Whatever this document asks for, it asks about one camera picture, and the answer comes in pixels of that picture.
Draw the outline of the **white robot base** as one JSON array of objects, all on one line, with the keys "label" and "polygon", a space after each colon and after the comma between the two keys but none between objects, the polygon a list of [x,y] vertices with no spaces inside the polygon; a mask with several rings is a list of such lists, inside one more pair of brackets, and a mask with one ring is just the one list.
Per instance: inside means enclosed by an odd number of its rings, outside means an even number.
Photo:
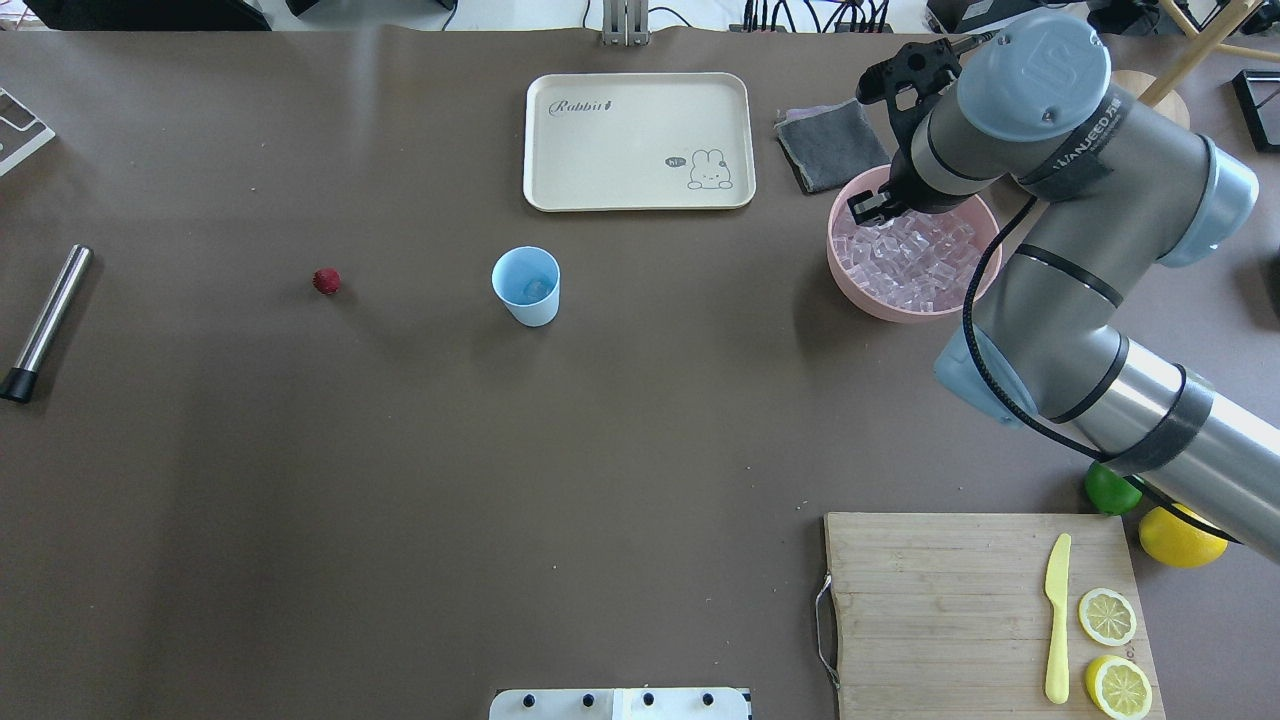
[{"label": "white robot base", "polygon": [[733,687],[508,689],[489,719],[753,719],[750,691]]}]

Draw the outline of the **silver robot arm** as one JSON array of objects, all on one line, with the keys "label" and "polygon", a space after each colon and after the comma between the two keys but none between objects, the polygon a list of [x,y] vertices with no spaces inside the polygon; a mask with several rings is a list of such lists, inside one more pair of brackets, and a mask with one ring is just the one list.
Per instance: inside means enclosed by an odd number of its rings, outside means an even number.
[{"label": "silver robot arm", "polygon": [[1111,325],[1152,265],[1190,265],[1234,234],[1260,182],[1111,74],[1094,29],[1052,10],[986,38],[905,44],[859,81],[899,150],[849,209],[861,224],[946,213],[1002,177],[1042,201],[963,309],[938,382],[1004,424],[1075,428],[1083,454],[1276,559],[1277,429]]}]

